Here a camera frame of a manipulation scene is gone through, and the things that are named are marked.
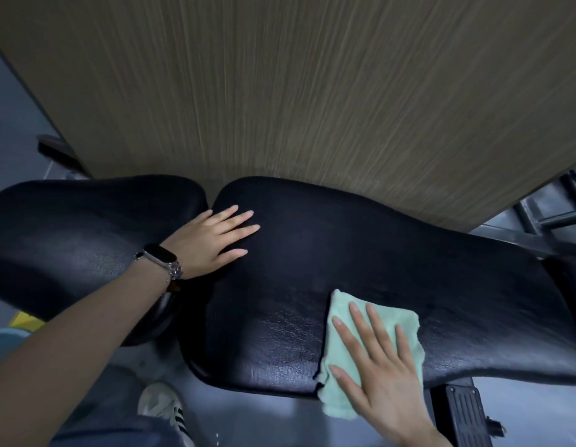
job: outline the shoe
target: shoe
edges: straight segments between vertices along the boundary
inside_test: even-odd
[[[169,384],[157,382],[147,386],[139,397],[137,413],[169,421],[178,432],[185,447],[195,447],[184,426],[184,412],[180,396]]]

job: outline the yellow object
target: yellow object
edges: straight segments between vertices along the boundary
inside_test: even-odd
[[[17,312],[14,318],[9,323],[9,328],[19,328],[21,330],[35,332],[45,323],[32,315],[25,314],[25,312]]]

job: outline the foot pedal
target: foot pedal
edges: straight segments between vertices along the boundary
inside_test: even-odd
[[[444,384],[431,389],[435,425],[454,447],[492,447],[489,426],[474,386]]]

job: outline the black cushion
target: black cushion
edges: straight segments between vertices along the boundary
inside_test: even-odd
[[[534,255],[448,231],[367,198],[274,178],[225,186],[213,209],[254,210],[248,254],[194,284],[179,316],[205,382],[314,394],[329,295],[414,310],[425,386],[466,376],[576,384],[576,328]]]
[[[543,264],[565,296],[567,306],[576,321],[576,257],[569,255],[548,257]]]
[[[118,277],[144,244],[206,210],[202,188],[164,175],[24,182],[0,192],[0,299],[50,320]],[[175,316],[170,295],[126,339],[158,335]]]

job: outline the smartwatch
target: smartwatch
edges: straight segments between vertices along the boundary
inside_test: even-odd
[[[145,257],[165,268],[170,273],[172,280],[182,277],[182,268],[180,263],[178,263],[177,256],[156,243],[149,243],[143,246],[143,251],[135,255],[137,259],[140,257]]]

